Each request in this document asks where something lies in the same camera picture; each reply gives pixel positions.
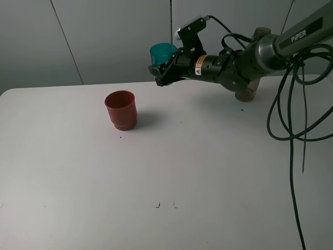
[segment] warning label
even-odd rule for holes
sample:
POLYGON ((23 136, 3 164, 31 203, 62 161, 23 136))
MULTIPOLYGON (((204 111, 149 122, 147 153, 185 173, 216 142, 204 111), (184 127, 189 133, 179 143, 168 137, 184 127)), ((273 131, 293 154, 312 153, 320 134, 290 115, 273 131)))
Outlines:
POLYGON ((202 67, 203 61, 205 60, 206 57, 207 57, 207 55, 202 55, 198 58, 198 60, 196 62, 195 73, 197 76, 201 75, 201 67, 202 67))

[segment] black cable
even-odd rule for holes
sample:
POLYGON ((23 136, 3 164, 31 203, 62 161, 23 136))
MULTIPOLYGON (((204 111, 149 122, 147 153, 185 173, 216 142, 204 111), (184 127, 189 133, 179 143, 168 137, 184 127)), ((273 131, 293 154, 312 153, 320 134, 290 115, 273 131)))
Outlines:
MULTIPOLYGON (((224 25, 223 22, 219 21, 218 18, 214 17, 214 16, 208 16, 209 18, 215 20, 219 25, 221 25, 226 31, 228 31, 229 33, 232 33, 230 29, 228 29, 228 27, 226 25, 224 25)), ((240 46, 242 46, 244 49, 246 48, 246 46, 238 39, 235 37, 235 40, 240 44, 240 46)))
POLYGON ((327 138, 330 138, 333 136, 333 133, 332 133, 332 134, 329 134, 327 136, 320 137, 320 138, 314 138, 314 139, 306 138, 306 134, 308 132, 310 132, 311 130, 316 128, 322 121, 324 121, 333 112, 333 106, 326 113, 324 113, 316 122, 314 122, 311 126, 308 127, 308 124, 307 124, 308 123, 308 108, 307 108, 306 95, 305 95, 305 86, 306 85, 315 84, 315 83, 321 81, 323 78, 328 76, 328 74, 331 72, 332 69, 333 69, 333 48, 331 46, 329 46, 327 44, 316 44, 316 45, 310 46, 310 47, 300 51, 297 55, 295 55, 295 57, 290 59, 290 62, 287 65, 286 73, 281 80, 280 86, 278 88, 278 92, 273 100, 273 103, 270 107, 270 111, 268 112, 268 117, 267 117, 267 130, 268 130, 268 133, 270 134, 270 136, 279 141, 289 141, 290 142, 290 175, 289 175, 290 189, 291 189, 291 197, 292 197, 296 224, 297 224, 297 228, 298 228, 303 250, 306 250, 306 247, 305 247, 305 241, 304 241, 304 237, 303 237, 303 233, 302 233, 302 229, 301 229, 301 225, 300 225, 296 196, 295 196, 295 191, 294 191, 294 184, 293 184, 293 150, 294 150, 293 140, 297 139, 300 141, 304 141, 304 148, 303 148, 303 170, 304 170, 305 147, 306 147, 305 143, 321 141, 321 140, 324 140, 324 139, 327 139, 327 138), (317 49, 317 48, 326 49, 328 52, 312 53, 312 50, 317 49), (323 74, 321 74, 318 78, 316 78, 315 80, 312 80, 312 81, 305 81, 305 79, 304 79, 304 61, 309 58, 313 58, 313 57, 320 57, 325 60, 328 60, 329 64, 328 64, 327 68, 325 69, 325 71, 323 72, 323 74), (300 67, 302 67, 302 80, 298 77, 298 70, 300 67), (290 84, 290 88, 289 88, 288 105, 287 105, 287 115, 288 115, 288 126, 287 126, 282 117, 281 106, 280 106, 280 95, 285 86, 287 77, 288 77, 289 73, 291 73, 292 71, 293 71, 293 75, 292 75, 291 84, 290 84), (303 85, 303 97, 304 97, 304 106, 305 106, 305 129, 304 129, 304 131, 302 131, 298 134, 293 134, 292 121, 291 121, 291 98, 292 98, 292 91, 293 91, 295 81, 297 81, 298 83, 303 85), (289 137, 286 137, 286 138, 278 137, 278 136, 275 136, 271 131, 270 121, 271 121, 273 109, 276 104, 277 104, 277 108, 278 108, 278 114, 279 114, 280 121, 281 121, 283 127, 289 133, 289 137))
MULTIPOLYGON (((302 64, 302 80, 304 81, 304 64, 302 64)), ((308 126, 308 105, 306 103, 305 85, 303 87, 303 99, 304 99, 304 113, 305 113, 305 130, 308 126)), ((306 133, 304 134, 304 146, 303 146, 303 163, 302 163, 302 173, 304 173, 305 166, 305 150, 306 150, 306 133)))
MULTIPOLYGON (((291 80, 291 86, 289 89, 289 95, 288 95, 288 125, 289 125, 289 134, 292 135, 292 122, 291 122, 291 98, 292 98, 292 90, 293 85, 295 83, 295 79, 291 80)), ((291 190, 291 197, 292 197, 292 204, 293 204, 293 211, 295 214, 296 219, 296 225, 298 229, 298 233, 300 235, 302 248, 303 250, 306 250, 303 232, 301 228, 301 222, 298 215, 298 209, 297 209, 297 202, 296 202, 296 196, 295 196, 295 190, 293 186, 293 139, 290 140, 290 167, 289 167, 289 182, 290 182, 290 190, 291 190)))
POLYGON ((230 54, 234 55, 234 56, 237 56, 237 53, 232 49, 230 48, 226 43, 225 43, 225 39, 228 38, 228 37, 233 37, 233 38, 237 38, 237 39, 240 39, 244 42, 248 42, 248 43, 251 43, 252 42, 252 39, 251 38, 248 38, 246 36, 243 36, 243 35, 240 35, 240 34, 236 34, 236 33, 229 33, 229 34, 226 34, 222 40, 221 40, 221 44, 223 46, 223 50, 220 51, 219 55, 224 55, 226 52, 229 52, 230 54))

